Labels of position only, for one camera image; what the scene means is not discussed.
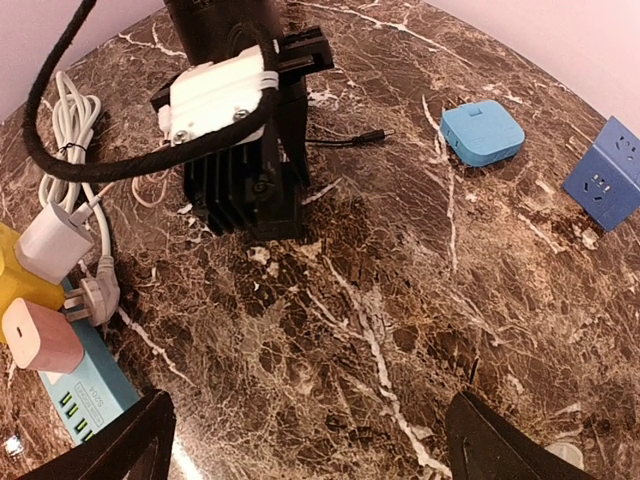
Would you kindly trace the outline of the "pink USB charger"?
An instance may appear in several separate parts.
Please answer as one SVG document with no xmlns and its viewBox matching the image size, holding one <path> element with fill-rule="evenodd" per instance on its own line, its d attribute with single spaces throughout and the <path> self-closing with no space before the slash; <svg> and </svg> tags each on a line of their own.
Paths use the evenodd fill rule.
<svg viewBox="0 0 640 480">
<path fill-rule="evenodd" d="M 15 299 L 2 316 L 2 332 L 20 369 L 70 374 L 84 347 L 64 314 Z"/>
</svg>

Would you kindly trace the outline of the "black power adapter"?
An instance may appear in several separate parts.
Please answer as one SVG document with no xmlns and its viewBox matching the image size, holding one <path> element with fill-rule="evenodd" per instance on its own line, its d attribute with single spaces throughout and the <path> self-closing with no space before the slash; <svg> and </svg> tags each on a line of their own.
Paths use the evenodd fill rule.
<svg viewBox="0 0 640 480">
<path fill-rule="evenodd" d="M 392 129 L 377 129 L 345 139 L 307 139 L 306 143 L 323 148 L 353 148 L 385 142 L 395 134 Z"/>
</svg>

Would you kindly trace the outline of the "white USB charger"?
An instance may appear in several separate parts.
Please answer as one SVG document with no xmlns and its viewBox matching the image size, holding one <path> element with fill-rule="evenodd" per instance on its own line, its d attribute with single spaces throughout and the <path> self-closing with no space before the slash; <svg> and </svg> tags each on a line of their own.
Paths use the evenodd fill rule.
<svg viewBox="0 0 640 480">
<path fill-rule="evenodd" d="M 84 227 L 92 213 L 93 208 L 87 202 L 72 213 L 57 203 L 49 203 L 15 245 L 20 265 L 51 284 L 60 284 L 94 246 Z"/>
</svg>

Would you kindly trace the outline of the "teal power strip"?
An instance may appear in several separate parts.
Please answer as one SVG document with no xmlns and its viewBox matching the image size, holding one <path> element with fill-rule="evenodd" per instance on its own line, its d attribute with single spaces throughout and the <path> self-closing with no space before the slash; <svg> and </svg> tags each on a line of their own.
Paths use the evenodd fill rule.
<svg viewBox="0 0 640 480">
<path fill-rule="evenodd" d="M 84 300 L 68 280 L 63 312 L 84 347 L 84 356 L 69 374 L 42 372 L 40 378 L 73 442 L 80 445 L 122 415 L 140 399 L 97 330 L 81 318 Z"/>
</svg>

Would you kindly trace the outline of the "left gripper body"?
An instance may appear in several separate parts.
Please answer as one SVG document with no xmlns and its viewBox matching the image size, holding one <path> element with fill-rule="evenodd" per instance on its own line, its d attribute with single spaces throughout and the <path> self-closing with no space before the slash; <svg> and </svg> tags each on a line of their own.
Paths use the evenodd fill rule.
<svg viewBox="0 0 640 480">
<path fill-rule="evenodd" d="M 246 139 L 188 161 L 184 193 L 217 235 L 245 230 L 260 241 L 303 236 L 302 195 L 310 185 L 306 150 L 306 77 L 333 68 L 322 30 L 279 35 L 278 67 L 266 71 L 255 40 L 238 24 L 178 27 L 190 68 L 151 99 L 159 127 L 173 146 L 232 126 L 257 107 L 264 88 L 279 101 Z"/>
</svg>

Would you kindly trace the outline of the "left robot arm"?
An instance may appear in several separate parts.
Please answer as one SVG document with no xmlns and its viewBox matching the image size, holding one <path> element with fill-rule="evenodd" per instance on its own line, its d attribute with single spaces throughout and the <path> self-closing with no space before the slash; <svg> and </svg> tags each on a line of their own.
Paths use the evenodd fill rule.
<svg viewBox="0 0 640 480">
<path fill-rule="evenodd" d="M 306 77 L 333 68 L 329 41 L 317 27 L 284 33 L 270 1 L 169 1 L 173 26 L 191 65 L 221 62 L 255 46 L 244 32 L 263 25 L 278 41 L 279 103 L 257 139 L 193 159 L 184 193 L 217 235 L 247 231 L 260 241 L 304 234 L 302 195 L 310 185 Z"/>
</svg>

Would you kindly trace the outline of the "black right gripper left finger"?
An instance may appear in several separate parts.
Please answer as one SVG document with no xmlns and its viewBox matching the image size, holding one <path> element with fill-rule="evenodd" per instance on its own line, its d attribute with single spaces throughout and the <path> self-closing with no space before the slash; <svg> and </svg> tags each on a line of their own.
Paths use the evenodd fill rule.
<svg viewBox="0 0 640 480">
<path fill-rule="evenodd" d="M 166 479 L 176 427 L 168 392 L 153 390 L 88 442 L 24 479 Z"/>
</svg>

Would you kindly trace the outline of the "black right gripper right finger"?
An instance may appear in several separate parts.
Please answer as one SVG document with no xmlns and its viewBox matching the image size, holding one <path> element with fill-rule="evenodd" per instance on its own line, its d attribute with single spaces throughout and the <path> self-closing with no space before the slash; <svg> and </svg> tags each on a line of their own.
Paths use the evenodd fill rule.
<svg viewBox="0 0 640 480">
<path fill-rule="evenodd" d="M 470 391 L 452 398 L 445 427 L 454 480 L 592 477 L 543 449 Z"/>
</svg>

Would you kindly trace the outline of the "yellow cube plug adapter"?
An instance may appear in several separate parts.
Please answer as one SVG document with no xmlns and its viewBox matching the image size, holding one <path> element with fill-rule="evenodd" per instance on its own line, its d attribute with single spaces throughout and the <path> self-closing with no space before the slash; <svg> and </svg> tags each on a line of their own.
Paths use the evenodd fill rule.
<svg viewBox="0 0 640 480">
<path fill-rule="evenodd" d="M 65 300 L 63 287 L 41 279 L 20 265 L 14 249 L 19 237 L 18 232 L 1 224 L 0 315 L 3 316 L 17 298 L 60 310 Z"/>
</svg>

